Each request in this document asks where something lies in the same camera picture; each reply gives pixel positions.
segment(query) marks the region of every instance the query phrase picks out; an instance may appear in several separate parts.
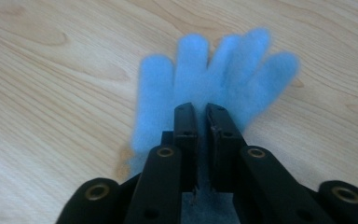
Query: tabletop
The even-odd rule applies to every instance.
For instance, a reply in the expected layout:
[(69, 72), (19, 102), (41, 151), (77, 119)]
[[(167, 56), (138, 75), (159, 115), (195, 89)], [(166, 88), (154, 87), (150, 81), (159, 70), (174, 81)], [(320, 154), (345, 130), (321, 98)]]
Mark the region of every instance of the tabletop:
[(311, 189), (358, 187), (358, 0), (0, 0), (0, 223), (54, 223), (85, 181), (128, 178), (143, 57), (258, 26), (301, 71), (246, 141)]

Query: knitted blue fabric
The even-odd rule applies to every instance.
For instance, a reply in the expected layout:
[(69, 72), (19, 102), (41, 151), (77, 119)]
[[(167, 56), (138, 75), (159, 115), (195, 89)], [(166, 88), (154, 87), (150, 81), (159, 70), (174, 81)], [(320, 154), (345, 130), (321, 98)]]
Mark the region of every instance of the knitted blue fabric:
[[(201, 140), (205, 134), (205, 106), (225, 107), (238, 129), (266, 110), (291, 82), (299, 68), (290, 52), (266, 55), (269, 31), (257, 28), (245, 35), (222, 38), (209, 61), (209, 43), (191, 34), (178, 41), (176, 63), (165, 55), (151, 55), (140, 67), (138, 106), (131, 147), (131, 175), (142, 172), (148, 151), (159, 145), (161, 133), (173, 130), (173, 109), (191, 102)], [(206, 149), (200, 149), (200, 190), (196, 203), (184, 195), (182, 223), (238, 223), (230, 194), (210, 191)]]

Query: blue glove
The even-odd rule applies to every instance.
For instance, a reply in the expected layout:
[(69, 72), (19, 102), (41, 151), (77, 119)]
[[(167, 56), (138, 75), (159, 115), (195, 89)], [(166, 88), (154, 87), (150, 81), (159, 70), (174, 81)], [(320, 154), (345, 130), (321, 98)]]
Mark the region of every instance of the blue glove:
[[(299, 61), (290, 52), (267, 55), (270, 36), (258, 28), (246, 35), (227, 35), (209, 61), (209, 43), (201, 35), (186, 35), (178, 42), (176, 66), (164, 55), (141, 63), (137, 117), (131, 139), (135, 156), (131, 175), (142, 172), (148, 151), (159, 145), (161, 133), (173, 130), (173, 109), (191, 102), (201, 139), (205, 106), (225, 107), (240, 131), (265, 111), (298, 71)], [(236, 223), (230, 195), (209, 191), (206, 150), (201, 144), (200, 191), (190, 206), (185, 195), (182, 223)]]

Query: wooden table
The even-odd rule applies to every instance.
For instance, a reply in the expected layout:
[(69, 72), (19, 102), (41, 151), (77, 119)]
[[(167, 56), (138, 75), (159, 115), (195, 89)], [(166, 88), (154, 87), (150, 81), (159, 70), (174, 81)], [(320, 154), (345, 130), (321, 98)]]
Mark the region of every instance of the wooden table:
[(358, 186), (358, 1), (0, 0), (0, 223), (53, 223), (85, 181), (125, 180), (144, 56), (256, 26), (302, 68), (245, 138), (312, 189)]

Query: glove finger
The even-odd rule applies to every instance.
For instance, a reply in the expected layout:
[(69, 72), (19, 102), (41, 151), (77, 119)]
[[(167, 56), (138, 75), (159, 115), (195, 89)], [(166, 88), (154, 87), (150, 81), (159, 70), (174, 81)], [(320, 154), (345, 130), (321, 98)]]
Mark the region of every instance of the glove finger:
[(131, 139), (134, 151), (159, 145), (161, 132), (173, 126), (173, 64), (163, 55), (152, 55), (141, 62), (138, 104)]
[(257, 73), (241, 89), (229, 90), (229, 106), (233, 119), (244, 130), (284, 91), (299, 70), (299, 59), (290, 52), (269, 56)]
[(243, 86), (249, 80), (269, 49), (269, 42), (269, 31), (264, 28), (256, 28), (242, 37), (227, 70), (225, 83), (229, 87)]
[(240, 35), (227, 35), (220, 41), (211, 62), (208, 65), (208, 75), (212, 76), (219, 86), (222, 85), (222, 79), (228, 68), (228, 63), (232, 59), (234, 50), (240, 44)]
[(179, 92), (188, 84), (199, 84), (197, 79), (206, 71), (209, 43), (202, 35), (186, 35), (178, 42), (174, 87)]

